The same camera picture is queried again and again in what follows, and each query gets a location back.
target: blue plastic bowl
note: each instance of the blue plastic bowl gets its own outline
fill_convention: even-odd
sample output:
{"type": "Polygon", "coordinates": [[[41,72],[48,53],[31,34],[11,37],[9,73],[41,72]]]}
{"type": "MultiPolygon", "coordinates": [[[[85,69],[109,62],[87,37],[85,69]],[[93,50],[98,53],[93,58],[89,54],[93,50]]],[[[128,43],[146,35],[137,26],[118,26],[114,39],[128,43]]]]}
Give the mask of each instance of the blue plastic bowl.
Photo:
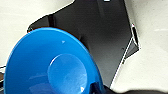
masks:
{"type": "Polygon", "coordinates": [[[5,94],[89,94],[99,83],[99,71],[83,44],[56,28],[40,28],[25,35],[9,57],[5,94]]]}

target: black shape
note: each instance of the black shape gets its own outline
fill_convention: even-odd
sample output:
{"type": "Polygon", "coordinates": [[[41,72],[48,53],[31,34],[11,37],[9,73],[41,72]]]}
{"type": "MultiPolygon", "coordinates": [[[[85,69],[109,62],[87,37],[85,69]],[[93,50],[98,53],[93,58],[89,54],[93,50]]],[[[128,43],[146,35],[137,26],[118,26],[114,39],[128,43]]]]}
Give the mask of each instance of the black shape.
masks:
{"type": "Polygon", "coordinates": [[[110,87],[125,52],[121,49],[126,49],[131,38],[124,0],[75,0],[55,12],[53,19],[48,21],[48,17],[44,16],[30,28],[54,25],[81,40],[93,56],[103,83],[110,87]]]}

